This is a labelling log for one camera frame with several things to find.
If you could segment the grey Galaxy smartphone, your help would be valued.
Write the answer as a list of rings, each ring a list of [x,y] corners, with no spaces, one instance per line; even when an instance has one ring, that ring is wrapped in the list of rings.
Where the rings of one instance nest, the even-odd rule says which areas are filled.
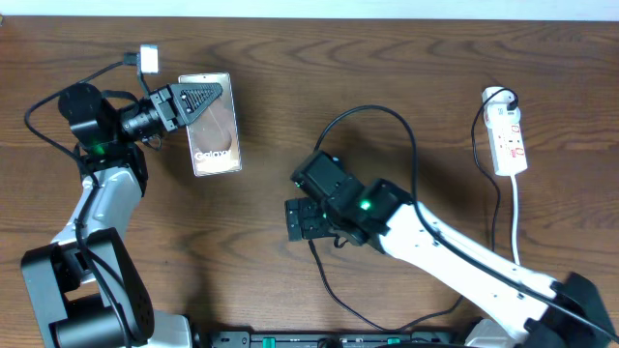
[[[181,83],[219,83],[222,93],[187,127],[196,177],[242,169],[240,142],[228,72],[180,75]]]

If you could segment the white power strip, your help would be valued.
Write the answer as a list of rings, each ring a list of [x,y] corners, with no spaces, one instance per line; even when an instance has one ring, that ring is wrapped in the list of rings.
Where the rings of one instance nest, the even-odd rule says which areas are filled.
[[[494,173],[502,177],[515,176],[528,167],[516,94],[492,86],[483,91],[482,100]]]

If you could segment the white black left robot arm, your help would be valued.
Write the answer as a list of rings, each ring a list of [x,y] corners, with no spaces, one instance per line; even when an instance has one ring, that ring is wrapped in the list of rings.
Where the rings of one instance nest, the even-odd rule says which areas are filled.
[[[52,242],[21,259],[44,346],[211,346],[187,316],[153,308],[123,239],[148,181],[140,143],[192,124],[222,93],[177,83],[139,100],[78,82],[54,94],[77,139],[69,156],[83,192]]]

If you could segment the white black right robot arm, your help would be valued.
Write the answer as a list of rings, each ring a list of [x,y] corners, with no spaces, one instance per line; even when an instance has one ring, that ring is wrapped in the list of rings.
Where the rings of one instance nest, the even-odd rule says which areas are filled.
[[[291,175],[328,228],[355,246],[416,266],[476,305],[487,319],[473,347],[606,347],[618,335],[597,287],[519,266],[462,235],[411,193],[377,179],[366,186],[316,151]]]

